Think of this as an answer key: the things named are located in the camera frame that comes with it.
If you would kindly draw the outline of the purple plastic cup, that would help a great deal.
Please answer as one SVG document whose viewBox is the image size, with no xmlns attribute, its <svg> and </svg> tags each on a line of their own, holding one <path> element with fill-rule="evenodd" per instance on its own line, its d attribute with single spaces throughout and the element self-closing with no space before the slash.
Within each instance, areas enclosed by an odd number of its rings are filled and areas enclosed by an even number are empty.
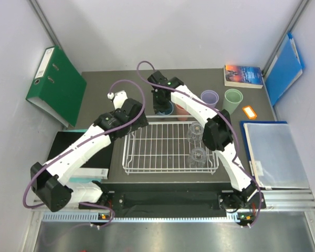
<svg viewBox="0 0 315 252">
<path fill-rule="evenodd" d="M 219 95 L 213 90 L 205 90 L 201 93 L 201 100 L 208 104 L 210 108 L 215 108 L 219 102 Z"/>
</svg>

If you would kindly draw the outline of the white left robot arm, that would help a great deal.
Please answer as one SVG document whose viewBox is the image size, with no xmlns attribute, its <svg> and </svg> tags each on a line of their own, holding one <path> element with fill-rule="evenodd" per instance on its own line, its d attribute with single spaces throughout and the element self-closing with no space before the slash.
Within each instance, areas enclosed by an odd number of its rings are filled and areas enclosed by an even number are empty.
<svg viewBox="0 0 315 252">
<path fill-rule="evenodd" d="M 70 183 L 75 171 L 115 140 L 148 125 L 144 102 L 124 99 L 115 110 L 101 114 L 70 147 L 31 169 L 31 189 L 44 205 L 57 212 L 72 203 L 96 203 L 103 194 L 97 181 Z"/>
</svg>

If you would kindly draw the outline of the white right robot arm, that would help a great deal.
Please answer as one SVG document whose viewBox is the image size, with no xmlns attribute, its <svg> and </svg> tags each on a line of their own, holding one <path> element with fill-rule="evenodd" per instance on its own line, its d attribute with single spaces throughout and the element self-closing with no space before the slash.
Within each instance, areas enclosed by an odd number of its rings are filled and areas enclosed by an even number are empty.
<svg viewBox="0 0 315 252">
<path fill-rule="evenodd" d="M 245 171 L 238 157 L 239 142 L 229 112 L 210 108 L 177 77 L 167 79 L 160 71 L 155 71 L 146 82 L 154 89 L 153 108 L 162 111 L 171 101 L 185 109 L 204 128 L 202 141 L 218 155 L 233 188 L 228 195 L 233 202 L 226 208 L 242 209 L 256 200 L 255 205 L 260 210 L 264 197 L 255 178 Z"/>
</svg>

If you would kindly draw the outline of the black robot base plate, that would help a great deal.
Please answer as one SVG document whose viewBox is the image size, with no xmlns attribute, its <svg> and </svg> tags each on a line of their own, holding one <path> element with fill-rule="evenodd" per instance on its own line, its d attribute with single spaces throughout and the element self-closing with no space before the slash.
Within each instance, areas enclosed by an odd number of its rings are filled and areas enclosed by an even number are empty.
<svg viewBox="0 0 315 252">
<path fill-rule="evenodd" d="M 112 203 L 114 209 L 135 207 L 196 206 L 214 210 L 266 208 L 263 193 L 254 183 L 238 191 L 228 183 L 101 183 L 100 203 Z"/>
</svg>

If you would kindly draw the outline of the blue plastic cup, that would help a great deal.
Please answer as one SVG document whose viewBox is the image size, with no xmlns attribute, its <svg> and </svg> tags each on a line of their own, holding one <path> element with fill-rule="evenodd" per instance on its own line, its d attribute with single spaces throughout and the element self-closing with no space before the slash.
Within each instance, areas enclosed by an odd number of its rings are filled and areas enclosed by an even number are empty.
<svg viewBox="0 0 315 252">
<path fill-rule="evenodd" d="M 174 111 L 174 104 L 172 102 L 170 102 L 169 107 L 167 108 L 167 110 L 165 110 L 164 112 L 158 111 L 156 114 L 159 116 L 169 116 L 173 113 Z"/>
</svg>

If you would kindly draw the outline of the pink plastic cup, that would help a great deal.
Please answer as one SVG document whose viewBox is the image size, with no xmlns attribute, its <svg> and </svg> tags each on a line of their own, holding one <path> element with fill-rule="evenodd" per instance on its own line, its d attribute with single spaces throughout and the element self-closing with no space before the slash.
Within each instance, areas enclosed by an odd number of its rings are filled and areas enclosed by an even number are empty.
<svg viewBox="0 0 315 252">
<path fill-rule="evenodd" d="M 189 113 L 180 105 L 175 104 L 176 115 L 179 121 L 187 121 Z"/>
</svg>

